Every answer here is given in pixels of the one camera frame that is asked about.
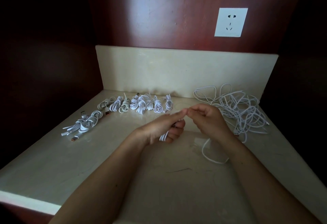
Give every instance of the right hand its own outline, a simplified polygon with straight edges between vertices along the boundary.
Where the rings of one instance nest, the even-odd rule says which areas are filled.
[[[186,115],[193,120],[201,133],[209,136],[211,140],[221,143],[234,139],[233,133],[217,107],[200,103],[190,107]]]

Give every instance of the wall outlet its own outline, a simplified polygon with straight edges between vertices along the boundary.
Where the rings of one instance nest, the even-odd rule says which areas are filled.
[[[241,37],[247,8],[219,8],[215,37]]]

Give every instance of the right forearm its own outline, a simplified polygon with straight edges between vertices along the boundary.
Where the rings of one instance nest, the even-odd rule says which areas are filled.
[[[319,223],[238,139],[222,146],[260,223]]]

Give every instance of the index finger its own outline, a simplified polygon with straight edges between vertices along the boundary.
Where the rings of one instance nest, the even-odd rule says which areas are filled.
[[[200,111],[200,112],[204,112],[205,114],[208,114],[208,112],[210,111],[211,106],[205,103],[199,103],[197,105],[194,105],[192,107],[190,107],[190,109],[193,109],[195,111]]]

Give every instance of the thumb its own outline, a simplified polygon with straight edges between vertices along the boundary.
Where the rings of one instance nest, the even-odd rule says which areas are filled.
[[[187,110],[187,116],[190,117],[194,121],[194,123],[205,121],[205,118],[202,115],[190,108]]]
[[[185,117],[187,113],[187,108],[183,108],[180,112],[170,115],[172,122],[177,122]]]

